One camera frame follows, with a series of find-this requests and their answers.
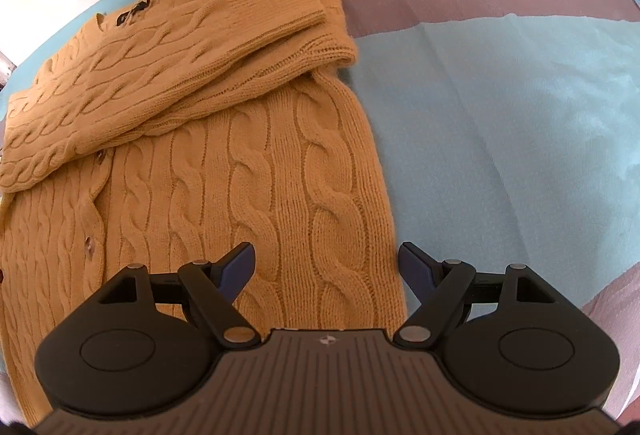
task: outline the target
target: sweater sleeve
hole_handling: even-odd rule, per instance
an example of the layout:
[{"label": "sweater sleeve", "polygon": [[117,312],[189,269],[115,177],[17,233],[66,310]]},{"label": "sweater sleeve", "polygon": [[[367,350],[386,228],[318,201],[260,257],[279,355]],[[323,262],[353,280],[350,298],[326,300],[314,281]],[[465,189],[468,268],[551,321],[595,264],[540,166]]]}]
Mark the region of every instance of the sweater sleeve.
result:
[{"label": "sweater sleeve", "polygon": [[102,14],[95,14],[82,25],[80,30],[58,52],[46,60],[39,68],[33,79],[32,86],[44,84],[60,74],[65,68],[92,47],[102,38]]},{"label": "sweater sleeve", "polygon": [[113,30],[73,68],[17,98],[21,108],[10,101],[0,190],[32,187],[252,52],[325,19],[320,0],[194,0]]}]

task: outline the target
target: cardigan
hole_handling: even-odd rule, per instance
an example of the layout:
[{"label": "cardigan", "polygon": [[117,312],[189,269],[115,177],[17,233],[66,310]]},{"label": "cardigan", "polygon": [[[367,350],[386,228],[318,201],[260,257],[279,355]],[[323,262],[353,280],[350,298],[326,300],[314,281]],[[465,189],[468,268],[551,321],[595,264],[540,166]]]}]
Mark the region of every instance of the cardigan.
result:
[{"label": "cardigan", "polygon": [[398,328],[382,168],[337,76],[356,61],[340,0],[150,0],[118,16],[92,18],[10,100],[0,336],[28,424],[50,411],[39,342],[130,263],[175,272],[251,241],[235,306],[262,335]]}]

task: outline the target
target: bedsheet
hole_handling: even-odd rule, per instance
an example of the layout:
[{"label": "bedsheet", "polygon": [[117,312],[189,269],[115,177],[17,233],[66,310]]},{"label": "bedsheet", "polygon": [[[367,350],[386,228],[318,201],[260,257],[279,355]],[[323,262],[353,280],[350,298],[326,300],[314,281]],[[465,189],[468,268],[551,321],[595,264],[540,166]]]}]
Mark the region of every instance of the bedsheet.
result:
[{"label": "bedsheet", "polygon": [[[14,72],[0,115],[93,14],[137,1],[61,29]],[[360,59],[342,77],[398,243],[479,271],[527,263],[577,306],[640,260],[639,0],[343,3]]]}]

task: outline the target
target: cable knit pattern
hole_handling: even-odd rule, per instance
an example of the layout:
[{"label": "cable knit pattern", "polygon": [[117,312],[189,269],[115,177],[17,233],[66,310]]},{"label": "cable knit pattern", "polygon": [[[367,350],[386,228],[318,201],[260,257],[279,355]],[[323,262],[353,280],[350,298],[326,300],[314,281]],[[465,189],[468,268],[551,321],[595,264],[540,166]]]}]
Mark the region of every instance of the cable knit pattern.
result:
[{"label": "cable knit pattern", "polygon": [[263,335],[395,330],[382,169],[336,75],[356,59],[340,0],[151,0],[105,28],[10,101],[0,335],[26,420],[49,410],[39,342],[133,262],[174,272],[251,241],[236,306]]},{"label": "cable knit pattern", "polygon": [[78,33],[71,38],[56,54],[45,61],[36,73],[32,86],[44,84],[52,77],[60,74],[75,61],[82,50],[94,47],[102,37],[104,16],[96,14],[85,23]]}]

